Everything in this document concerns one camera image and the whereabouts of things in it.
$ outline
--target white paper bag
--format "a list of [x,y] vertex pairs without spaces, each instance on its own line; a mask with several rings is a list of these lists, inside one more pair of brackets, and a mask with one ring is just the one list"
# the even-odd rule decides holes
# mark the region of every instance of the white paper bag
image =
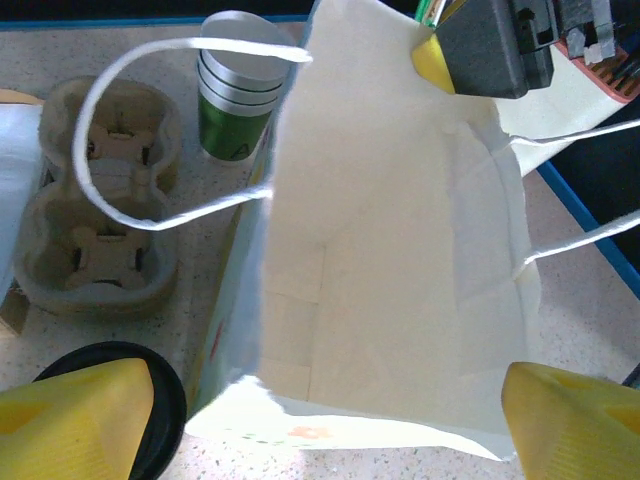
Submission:
[[274,199],[230,233],[187,432],[509,456],[500,390],[535,360],[540,284],[514,274],[531,245],[494,104],[418,76],[426,29],[375,0],[322,0],[311,23],[254,172]]

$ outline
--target white paper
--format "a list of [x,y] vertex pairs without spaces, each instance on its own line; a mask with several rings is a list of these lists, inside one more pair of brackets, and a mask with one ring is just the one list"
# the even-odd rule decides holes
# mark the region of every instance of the white paper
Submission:
[[39,185],[40,105],[0,104],[0,298],[11,281],[13,249],[22,212]]

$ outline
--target green pen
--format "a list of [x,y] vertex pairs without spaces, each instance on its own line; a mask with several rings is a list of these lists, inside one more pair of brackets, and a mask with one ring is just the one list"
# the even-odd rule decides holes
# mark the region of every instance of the green pen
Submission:
[[446,0],[420,0],[416,10],[416,21],[435,29],[440,21],[445,3],[447,3]]

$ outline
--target red object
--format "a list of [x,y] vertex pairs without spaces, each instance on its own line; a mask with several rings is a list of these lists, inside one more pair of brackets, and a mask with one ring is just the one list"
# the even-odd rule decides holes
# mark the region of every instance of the red object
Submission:
[[[555,46],[562,54],[569,58],[567,45],[564,41],[560,41]],[[587,77],[593,81],[600,90],[609,95],[615,101],[627,104],[640,95],[639,79],[619,79],[613,80],[613,72],[629,55],[620,47],[616,47],[615,58],[608,58],[600,63],[593,65],[585,65],[583,58],[575,58],[571,60]]]

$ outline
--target paper bag handle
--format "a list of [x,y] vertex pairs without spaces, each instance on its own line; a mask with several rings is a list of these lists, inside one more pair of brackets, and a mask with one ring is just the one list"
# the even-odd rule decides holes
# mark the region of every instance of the paper bag handle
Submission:
[[563,240],[542,248],[536,248],[531,251],[527,258],[525,258],[518,273],[538,258],[550,257],[551,255],[555,255],[557,253],[567,252],[569,250],[573,250],[574,248],[583,247],[585,245],[595,243],[598,240],[602,240],[604,238],[617,235],[618,233],[631,230],[637,225],[640,225],[640,210],[628,213],[627,215],[617,218],[616,220],[606,223],[594,230],[584,232],[583,234],[569,240]]
[[[560,137],[552,137],[540,140],[533,140],[518,135],[512,135],[509,137],[508,145],[529,145],[535,147],[547,147],[558,143],[573,142],[575,140],[582,140],[585,138],[598,137],[600,135],[606,135],[608,133],[619,132],[628,128],[634,128],[640,126],[640,119],[635,119],[627,122],[617,123],[607,127],[594,128],[592,130],[585,130],[582,132],[576,132],[569,135],[563,135]],[[631,212],[616,220],[613,220],[605,225],[602,225],[589,232],[584,232],[574,238],[563,240],[552,245],[536,248],[524,259],[520,268],[516,271],[516,275],[519,275],[524,268],[531,262],[538,258],[550,257],[558,253],[567,252],[574,248],[583,247],[591,243],[595,243],[598,240],[617,235],[618,233],[626,232],[636,226],[640,225],[640,210]]]
[[249,55],[264,57],[278,57],[294,63],[304,63],[312,60],[306,50],[298,47],[269,45],[264,43],[247,42],[244,40],[229,40],[226,38],[193,37],[144,43],[128,51],[107,67],[107,69],[100,74],[89,89],[89,92],[82,104],[82,108],[80,108],[72,145],[73,170],[80,189],[84,192],[91,203],[116,222],[139,230],[167,230],[195,220],[196,218],[200,218],[204,215],[208,215],[209,213],[233,207],[240,203],[248,202],[249,200],[270,198],[273,193],[270,183],[268,181],[263,181],[262,183],[247,187],[244,190],[234,193],[233,195],[213,199],[191,210],[169,217],[166,220],[154,222],[149,219],[139,220],[122,213],[117,208],[110,205],[93,185],[93,182],[91,181],[91,171],[87,160],[86,145],[89,139],[89,127],[91,125],[98,100],[100,100],[100,97],[102,97],[109,84],[115,80],[118,74],[127,65],[133,63],[138,58],[154,52],[182,49],[219,50],[246,53]]

